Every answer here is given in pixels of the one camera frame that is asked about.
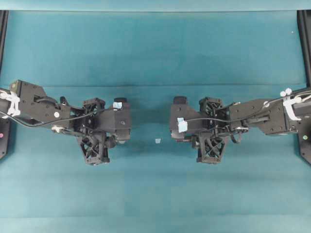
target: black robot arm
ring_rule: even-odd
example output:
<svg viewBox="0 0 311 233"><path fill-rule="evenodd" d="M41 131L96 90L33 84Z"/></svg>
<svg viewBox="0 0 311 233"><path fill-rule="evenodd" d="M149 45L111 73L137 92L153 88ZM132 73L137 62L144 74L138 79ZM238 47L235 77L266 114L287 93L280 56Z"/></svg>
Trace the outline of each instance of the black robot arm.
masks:
<svg viewBox="0 0 311 233"><path fill-rule="evenodd" d="M277 99L257 99L224 106L221 99L204 98L200 110L186 97L175 97L171 106L170 131L177 142L190 142L198 149L197 162L217 164L230 138L240 143L252 127L266 135L299 134L301 155L311 163L311 89L286 89Z"/></svg>
<svg viewBox="0 0 311 233"><path fill-rule="evenodd" d="M44 127L77 138L85 162L109 163L108 149L130 139L132 120L126 98L116 98L105 109L98 98L83 101L81 108L48 97L41 86L17 80L10 90L0 89L1 121L9 118L29 128Z"/></svg>

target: teal backdrop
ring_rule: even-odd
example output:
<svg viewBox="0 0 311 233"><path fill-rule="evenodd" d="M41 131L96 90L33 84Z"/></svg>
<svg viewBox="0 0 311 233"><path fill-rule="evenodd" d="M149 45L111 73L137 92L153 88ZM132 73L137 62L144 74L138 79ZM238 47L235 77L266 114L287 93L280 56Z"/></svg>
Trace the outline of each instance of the teal backdrop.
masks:
<svg viewBox="0 0 311 233"><path fill-rule="evenodd" d="M92 167L73 137L13 124L0 232L310 231L311 166L296 136L252 129L211 166L168 130L177 95L198 109L206 96L229 104L305 87L296 11L12 11L0 86L16 79L77 106L125 96L133 128L110 164Z"/></svg>

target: black cable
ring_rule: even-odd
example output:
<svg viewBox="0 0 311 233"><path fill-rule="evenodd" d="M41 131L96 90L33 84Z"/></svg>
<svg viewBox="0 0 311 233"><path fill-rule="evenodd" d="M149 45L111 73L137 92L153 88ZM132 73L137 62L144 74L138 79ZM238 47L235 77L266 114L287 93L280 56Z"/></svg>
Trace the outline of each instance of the black cable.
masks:
<svg viewBox="0 0 311 233"><path fill-rule="evenodd" d="M50 124L54 124L54 123L58 123L58 122L63 122L63 121L67 121L67 120L77 120L77 119L81 119L81 118L85 118L85 117L88 117L94 113L101 113L101 112L104 112L104 111L110 111L110 110L118 110L116 108L109 108L109 109L100 109L100 110L96 110L96 111L93 111L93 112L90 112L90 113L87 113L85 115L81 115L81 116L76 116L76 117L72 117L72 118L65 118L65 119L59 119L59 120L53 120L53 121L49 121L49 122L45 122L45 123L41 123L41 124L36 124L36 125L29 125L29 124L26 124L24 123L23 121L17 119L16 117L14 116L10 116L8 115L7 113L3 112L3 111L0 111L0 114L3 114L5 116L7 116L9 119L11 119L12 121L16 122L17 124L20 124L22 126L25 126L27 128L37 128L37 127L42 127L42 126L45 126L45 125L50 125Z"/></svg>

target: black metal frame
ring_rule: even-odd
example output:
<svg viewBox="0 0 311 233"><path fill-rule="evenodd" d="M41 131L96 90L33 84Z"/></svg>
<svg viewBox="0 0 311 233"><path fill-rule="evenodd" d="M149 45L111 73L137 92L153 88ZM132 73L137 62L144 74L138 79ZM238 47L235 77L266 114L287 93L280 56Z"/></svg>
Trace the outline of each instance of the black metal frame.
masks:
<svg viewBox="0 0 311 233"><path fill-rule="evenodd" d="M307 87L311 87L311 10L297 11L297 23L301 41L307 78ZM297 125L300 155L311 163L311 118L304 118Z"/></svg>
<svg viewBox="0 0 311 233"><path fill-rule="evenodd" d="M8 15L8 11L0 11L0 72L2 67L3 49ZM7 154L10 129L11 122L8 119L0 119L0 159Z"/></svg>

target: wire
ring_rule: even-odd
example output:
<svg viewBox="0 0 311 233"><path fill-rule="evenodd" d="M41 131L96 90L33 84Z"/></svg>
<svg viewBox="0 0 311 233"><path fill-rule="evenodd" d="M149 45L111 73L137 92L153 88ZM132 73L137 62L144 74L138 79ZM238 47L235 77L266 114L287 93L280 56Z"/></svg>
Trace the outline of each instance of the wire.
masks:
<svg viewBox="0 0 311 233"><path fill-rule="evenodd" d="M63 122L63 121L67 121L67 120L77 120L77 119L81 119L81 118L85 118L85 117L88 117L92 114L95 114L95 113L101 113L101 112L104 112L104 111L110 111L110 110L118 110L116 108L109 108L109 109L100 109L100 110L97 110L97 111L93 111L93 112L90 112L90 113L87 113L85 115L81 115L81 116L76 116L76 117L72 117L72 118L65 118L65 119L59 119L59 120L53 120L53 121L48 121L48 122L45 122L45 123L41 123L41 124L36 124L36 125L30 125L30 124L26 124L24 123L23 121L17 119L16 117L14 116L10 116L8 115L7 113L3 112L3 111L0 111L0 114L3 114L5 116L7 116L9 119L11 119L12 121L16 122L17 124L20 124L22 126L25 126L27 128L37 128L37 127L42 127L42 126L46 126L46 125L50 125L50 124L55 124L55 123L58 123L58 122Z"/></svg>
<svg viewBox="0 0 311 233"><path fill-rule="evenodd" d="M193 118L193 119L188 119L185 121L188 122L188 121L194 121L194 120L216 120L216 121L220 121L220 122L231 122L231 120L222 120L222 119L210 118L210 117Z"/></svg>

